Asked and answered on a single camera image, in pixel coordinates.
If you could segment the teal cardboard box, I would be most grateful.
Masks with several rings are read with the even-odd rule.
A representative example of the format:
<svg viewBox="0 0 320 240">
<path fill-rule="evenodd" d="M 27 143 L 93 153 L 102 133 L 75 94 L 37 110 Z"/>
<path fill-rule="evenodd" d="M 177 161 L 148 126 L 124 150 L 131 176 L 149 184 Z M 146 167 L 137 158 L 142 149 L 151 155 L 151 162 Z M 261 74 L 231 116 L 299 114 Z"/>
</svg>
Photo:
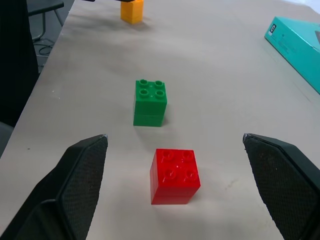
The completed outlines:
<svg viewBox="0 0 320 240">
<path fill-rule="evenodd" d="M 264 38 L 320 94 L 320 23 L 276 16 Z"/>
</svg>

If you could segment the dark chair with metal legs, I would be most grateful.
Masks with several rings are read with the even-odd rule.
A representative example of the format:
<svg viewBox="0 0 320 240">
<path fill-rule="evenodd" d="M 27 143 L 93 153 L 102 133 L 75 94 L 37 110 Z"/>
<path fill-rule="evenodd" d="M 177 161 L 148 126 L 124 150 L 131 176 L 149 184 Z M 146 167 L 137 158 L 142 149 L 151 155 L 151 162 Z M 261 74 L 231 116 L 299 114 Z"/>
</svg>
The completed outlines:
<svg viewBox="0 0 320 240">
<path fill-rule="evenodd" d="M 26 0 L 26 3 L 29 17 L 41 15 L 42 32 L 32 38 L 33 42 L 39 41 L 46 32 L 46 13 L 53 11 L 60 26 L 63 27 L 64 23 L 58 12 L 58 9 L 65 5 L 63 0 Z"/>
</svg>

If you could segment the green toy brick cube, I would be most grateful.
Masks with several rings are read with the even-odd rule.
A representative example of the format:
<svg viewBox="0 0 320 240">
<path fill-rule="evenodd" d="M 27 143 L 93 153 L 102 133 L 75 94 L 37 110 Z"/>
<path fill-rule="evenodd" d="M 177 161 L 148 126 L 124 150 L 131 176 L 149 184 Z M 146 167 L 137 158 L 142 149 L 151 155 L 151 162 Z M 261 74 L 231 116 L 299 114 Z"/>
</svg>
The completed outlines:
<svg viewBox="0 0 320 240">
<path fill-rule="evenodd" d="M 167 107 L 166 85 L 163 81 L 135 81 L 133 125 L 161 127 Z"/>
</svg>

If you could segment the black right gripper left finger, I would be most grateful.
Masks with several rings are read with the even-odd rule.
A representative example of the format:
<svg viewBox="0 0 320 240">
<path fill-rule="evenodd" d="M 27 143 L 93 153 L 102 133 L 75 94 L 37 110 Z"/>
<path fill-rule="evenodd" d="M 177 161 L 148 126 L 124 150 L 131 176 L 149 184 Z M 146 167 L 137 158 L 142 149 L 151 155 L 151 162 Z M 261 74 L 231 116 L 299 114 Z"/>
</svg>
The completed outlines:
<svg viewBox="0 0 320 240">
<path fill-rule="evenodd" d="M 99 200 L 107 148 L 106 134 L 68 147 L 34 187 L 0 240 L 86 240 Z"/>
</svg>

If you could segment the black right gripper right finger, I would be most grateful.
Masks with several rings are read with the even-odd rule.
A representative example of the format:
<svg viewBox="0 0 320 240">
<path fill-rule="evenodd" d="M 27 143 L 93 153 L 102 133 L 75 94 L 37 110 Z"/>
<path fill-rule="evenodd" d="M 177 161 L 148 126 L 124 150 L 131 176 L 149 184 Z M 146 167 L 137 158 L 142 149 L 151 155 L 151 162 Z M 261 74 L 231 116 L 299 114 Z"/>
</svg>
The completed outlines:
<svg viewBox="0 0 320 240">
<path fill-rule="evenodd" d="M 295 145 L 245 133 L 259 195 L 284 240 L 320 240 L 320 169 Z"/>
</svg>

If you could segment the yellow toy brick cube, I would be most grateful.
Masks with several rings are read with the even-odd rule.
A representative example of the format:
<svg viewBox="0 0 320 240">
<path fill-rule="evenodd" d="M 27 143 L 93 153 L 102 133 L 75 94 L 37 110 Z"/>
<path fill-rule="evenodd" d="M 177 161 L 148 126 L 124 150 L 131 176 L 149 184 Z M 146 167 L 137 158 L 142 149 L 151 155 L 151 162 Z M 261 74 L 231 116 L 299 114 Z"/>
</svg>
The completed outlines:
<svg viewBox="0 0 320 240">
<path fill-rule="evenodd" d="M 120 18 L 132 25 L 143 20 L 143 11 L 144 0 L 122 1 L 120 4 Z"/>
</svg>

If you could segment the red toy brick cube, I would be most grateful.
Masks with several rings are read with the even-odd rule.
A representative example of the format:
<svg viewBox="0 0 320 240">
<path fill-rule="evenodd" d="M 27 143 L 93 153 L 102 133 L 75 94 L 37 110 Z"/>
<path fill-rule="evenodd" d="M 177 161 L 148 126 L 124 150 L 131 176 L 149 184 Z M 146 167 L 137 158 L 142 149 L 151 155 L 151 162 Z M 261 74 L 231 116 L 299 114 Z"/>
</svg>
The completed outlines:
<svg viewBox="0 0 320 240">
<path fill-rule="evenodd" d="M 188 204 L 201 187 L 192 149 L 157 148 L 149 175 L 152 205 Z"/>
</svg>

